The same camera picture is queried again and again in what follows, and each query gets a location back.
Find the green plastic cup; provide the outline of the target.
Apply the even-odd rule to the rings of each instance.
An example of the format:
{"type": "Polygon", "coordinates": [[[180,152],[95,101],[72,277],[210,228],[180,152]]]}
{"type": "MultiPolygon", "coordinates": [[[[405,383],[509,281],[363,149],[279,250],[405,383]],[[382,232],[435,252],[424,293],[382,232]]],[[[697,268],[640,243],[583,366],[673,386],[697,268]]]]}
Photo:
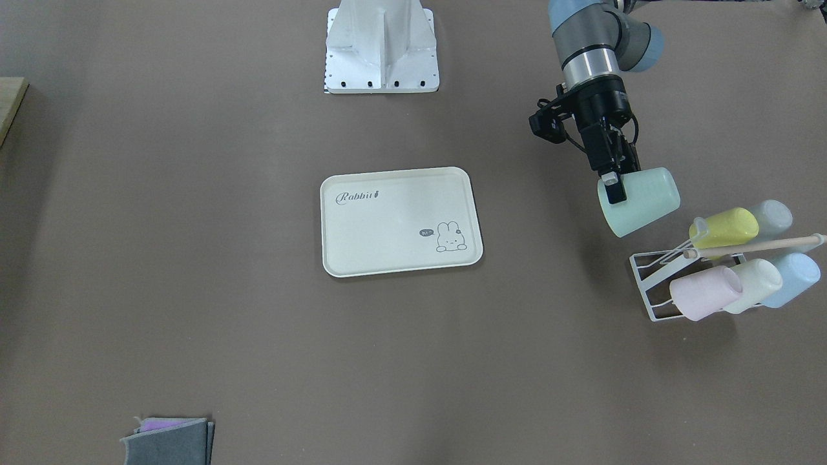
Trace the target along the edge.
{"type": "Polygon", "coordinates": [[[614,235],[626,236],[679,209],[680,194],[667,168],[623,174],[621,180],[627,199],[615,204],[609,203],[602,180],[597,181],[603,217],[614,235]]]}

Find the cream rabbit tray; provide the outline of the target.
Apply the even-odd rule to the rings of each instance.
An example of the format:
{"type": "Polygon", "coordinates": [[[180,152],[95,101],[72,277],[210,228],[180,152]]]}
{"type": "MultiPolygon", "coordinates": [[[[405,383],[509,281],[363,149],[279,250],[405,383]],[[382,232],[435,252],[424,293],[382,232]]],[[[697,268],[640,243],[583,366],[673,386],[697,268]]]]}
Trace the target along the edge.
{"type": "Polygon", "coordinates": [[[483,256],[459,167],[330,176],[320,185],[322,264],[335,278],[468,267],[483,256]]]}

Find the white cup rack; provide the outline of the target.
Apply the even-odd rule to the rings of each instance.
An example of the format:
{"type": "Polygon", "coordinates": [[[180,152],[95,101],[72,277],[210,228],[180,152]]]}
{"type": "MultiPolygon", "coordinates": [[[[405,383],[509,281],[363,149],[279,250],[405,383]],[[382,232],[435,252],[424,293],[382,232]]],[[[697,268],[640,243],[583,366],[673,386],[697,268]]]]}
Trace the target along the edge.
{"type": "MultiPolygon", "coordinates": [[[[695,218],[692,224],[699,230],[706,228],[703,217],[695,218]]],[[[669,284],[677,278],[718,265],[732,268],[757,258],[769,261],[771,257],[786,253],[808,255],[811,250],[821,247],[824,243],[825,235],[814,233],[794,238],[754,238],[741,245],[699,249],[693,245],[688,235],[688,238],[676,247],[631,255],[629,265],[633,282],[637,286],[650,321],[658,322],[685,318],[670,297],[669,284]]]]}

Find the yellow plastic cup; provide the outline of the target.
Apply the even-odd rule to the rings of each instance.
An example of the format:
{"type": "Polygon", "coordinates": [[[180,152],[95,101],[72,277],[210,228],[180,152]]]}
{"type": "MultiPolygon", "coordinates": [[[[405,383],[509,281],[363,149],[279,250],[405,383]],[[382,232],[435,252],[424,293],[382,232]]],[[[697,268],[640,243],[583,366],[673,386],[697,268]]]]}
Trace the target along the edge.
{"type": "Polygon", "coordinates": [[[690,226],[688,235],[699,249],[745,244],[759,235],[760,227],[755,215],[745,208],[732,208],[705,218],[706,228],[690,226]]]}

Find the pink plastic cup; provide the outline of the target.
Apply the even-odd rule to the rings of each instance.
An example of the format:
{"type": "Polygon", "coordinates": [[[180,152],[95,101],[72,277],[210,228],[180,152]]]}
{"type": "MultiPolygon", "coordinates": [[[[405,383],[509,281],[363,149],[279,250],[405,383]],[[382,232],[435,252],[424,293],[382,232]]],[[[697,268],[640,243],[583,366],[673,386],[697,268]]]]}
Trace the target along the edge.
{"type": "Polygon", "coordinates": [[[688,320],[699,321],[742,296],[742,280],[732,268],[718,265],[669,284],[671,302],[688,320]]]}

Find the pale blue plastic cup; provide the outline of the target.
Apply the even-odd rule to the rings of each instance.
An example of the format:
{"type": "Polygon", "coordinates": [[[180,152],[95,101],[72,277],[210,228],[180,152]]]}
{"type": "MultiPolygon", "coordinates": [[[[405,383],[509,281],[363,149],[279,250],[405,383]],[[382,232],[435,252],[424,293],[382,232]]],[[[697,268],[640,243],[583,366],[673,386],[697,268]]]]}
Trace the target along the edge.
{"type": "Polygon", "coordinates": [[[785,233],[793,224],[791,210],[774,198],[768,198],[760,203],[754,204],[748,211],[756,218],[759,225],[759,233],[756,239],[764,238],[770,240],[785,233]]]}

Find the cream plastic cup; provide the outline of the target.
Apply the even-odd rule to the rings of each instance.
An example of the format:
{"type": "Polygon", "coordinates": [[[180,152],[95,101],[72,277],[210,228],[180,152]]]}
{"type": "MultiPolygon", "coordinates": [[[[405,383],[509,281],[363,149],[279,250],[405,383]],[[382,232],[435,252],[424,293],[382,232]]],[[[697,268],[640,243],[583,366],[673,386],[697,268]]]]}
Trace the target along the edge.
{"type": "Polygon", "coordinates": [[[742,284],[742,295],[722,310],[733,315],[762,303],[783,285],[783,277],[776,265],[765,259],[753,259],[732,267],[732,270],[742,284]]]}

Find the light blue plastic cup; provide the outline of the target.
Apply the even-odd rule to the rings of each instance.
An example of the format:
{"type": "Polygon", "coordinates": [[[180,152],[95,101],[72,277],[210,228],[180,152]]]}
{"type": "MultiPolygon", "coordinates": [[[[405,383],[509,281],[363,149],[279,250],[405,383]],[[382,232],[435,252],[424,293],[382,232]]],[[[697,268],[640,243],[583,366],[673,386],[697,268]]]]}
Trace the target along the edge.
{"type": "Polygon", "coordinates": [[[778,309],[784,306],[821,279],[821,268],[818,263],[804,253],[774,256],[769,262],[779,271],[782,287],[763,298],[761,304],[768,308],[778,309]]]}

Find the grey folded cloth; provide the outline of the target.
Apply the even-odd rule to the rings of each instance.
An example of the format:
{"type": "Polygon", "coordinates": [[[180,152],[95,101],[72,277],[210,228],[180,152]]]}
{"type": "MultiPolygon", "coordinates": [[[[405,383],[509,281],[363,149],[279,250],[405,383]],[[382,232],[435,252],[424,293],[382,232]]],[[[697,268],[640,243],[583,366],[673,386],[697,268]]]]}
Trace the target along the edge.
{"type": "Polygon", "coordinates": [[[120,439],[124,464],[209,464],[215,424],[208,418],[137,418],[133,435],[120,439]]]}

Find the white column mount base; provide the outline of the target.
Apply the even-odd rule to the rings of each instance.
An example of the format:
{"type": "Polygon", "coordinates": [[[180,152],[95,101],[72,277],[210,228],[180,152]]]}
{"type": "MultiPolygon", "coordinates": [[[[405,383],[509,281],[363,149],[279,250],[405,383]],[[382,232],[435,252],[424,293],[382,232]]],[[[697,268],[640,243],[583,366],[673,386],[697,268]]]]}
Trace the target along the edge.
{"type": "Polygon", "coordinates": [[[434,12],[419,1],[342,1],[328,11],[328,94],[437,92],[434,12]]]}

